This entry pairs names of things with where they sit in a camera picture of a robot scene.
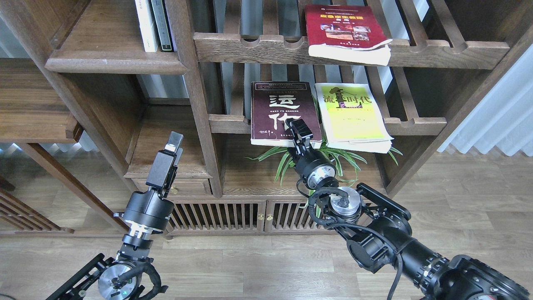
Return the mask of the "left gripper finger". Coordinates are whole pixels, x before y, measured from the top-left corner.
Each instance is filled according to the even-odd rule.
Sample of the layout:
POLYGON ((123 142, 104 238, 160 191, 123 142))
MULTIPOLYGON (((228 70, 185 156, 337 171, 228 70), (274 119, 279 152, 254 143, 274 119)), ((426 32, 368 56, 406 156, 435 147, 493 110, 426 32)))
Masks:
POLYGON ((175 131, 171 131, 168 142, 166 143, 166 150, 168 152, 177 153, 181 146, 184 136, 175 131))

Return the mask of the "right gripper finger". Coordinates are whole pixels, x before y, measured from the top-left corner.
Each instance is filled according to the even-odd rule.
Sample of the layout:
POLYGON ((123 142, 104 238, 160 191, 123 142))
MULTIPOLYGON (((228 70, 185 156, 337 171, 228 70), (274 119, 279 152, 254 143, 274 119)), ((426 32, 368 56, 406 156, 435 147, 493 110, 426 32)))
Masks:
POLYGON ((289 119, 289 128, 295 140, 311 139, 314 136, 302 119, 289 119))

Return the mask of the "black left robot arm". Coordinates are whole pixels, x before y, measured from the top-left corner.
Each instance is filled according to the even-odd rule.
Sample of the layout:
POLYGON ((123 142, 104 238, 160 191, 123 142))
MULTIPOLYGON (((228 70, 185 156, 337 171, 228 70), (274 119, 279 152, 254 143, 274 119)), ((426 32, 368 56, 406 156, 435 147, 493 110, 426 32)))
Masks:
POLYGON ((150 300, 164 293, 160 275, 152 265, 150 235, 162 233, 173 211, 167 199, 182 155, 183 135, 171 132, 148 174, 145 192, 133 192, 124 212, 115 213, 130 225, 122 238, 122 247, 115 258, 98 254, 48 298, 50 300, 81 300, 93 283, 106 300, 150 300))

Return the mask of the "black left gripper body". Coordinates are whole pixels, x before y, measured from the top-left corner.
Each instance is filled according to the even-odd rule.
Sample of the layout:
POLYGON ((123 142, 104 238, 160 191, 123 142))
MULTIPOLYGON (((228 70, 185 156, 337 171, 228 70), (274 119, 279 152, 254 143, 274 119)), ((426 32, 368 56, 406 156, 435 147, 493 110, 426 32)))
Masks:
POLYGON ((145 184, 148 190, 132 193, 122 216, 130 224, 128 235, 147 238, 152 232, 164 232, 173 203, 167 199, 177 172, 178 151, 159 151, 145 184))

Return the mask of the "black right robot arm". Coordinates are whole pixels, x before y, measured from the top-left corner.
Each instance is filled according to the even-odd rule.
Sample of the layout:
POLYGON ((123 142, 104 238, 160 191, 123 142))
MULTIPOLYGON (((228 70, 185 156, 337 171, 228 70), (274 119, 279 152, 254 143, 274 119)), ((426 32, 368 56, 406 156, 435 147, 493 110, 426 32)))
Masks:
POLYGON ((401 275, 421 289, 425 300, 527 300, 520 284, 467 255, 448 260, 412 237, 411 213, 364 183, 341 187, 335 166, 312 148, 312 132, 303 120, 290 118, 295 171, 314 193, 308 197, 309 215, 346 242, 358 266, 376 273, 384 265, 396 268, 389 290, 392 298, 401 275))

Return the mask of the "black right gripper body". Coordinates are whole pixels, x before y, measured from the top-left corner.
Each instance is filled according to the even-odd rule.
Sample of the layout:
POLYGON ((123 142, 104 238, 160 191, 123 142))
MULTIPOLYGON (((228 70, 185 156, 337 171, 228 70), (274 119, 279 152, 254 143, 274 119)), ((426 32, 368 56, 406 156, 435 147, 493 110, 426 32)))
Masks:
POLYGON ((295 171, 308 189, 337 188, 335 166, 322 152, 312 148, 311 139, 293 138, 294 148, 289 148, 288 152, 295 162, 295 171))

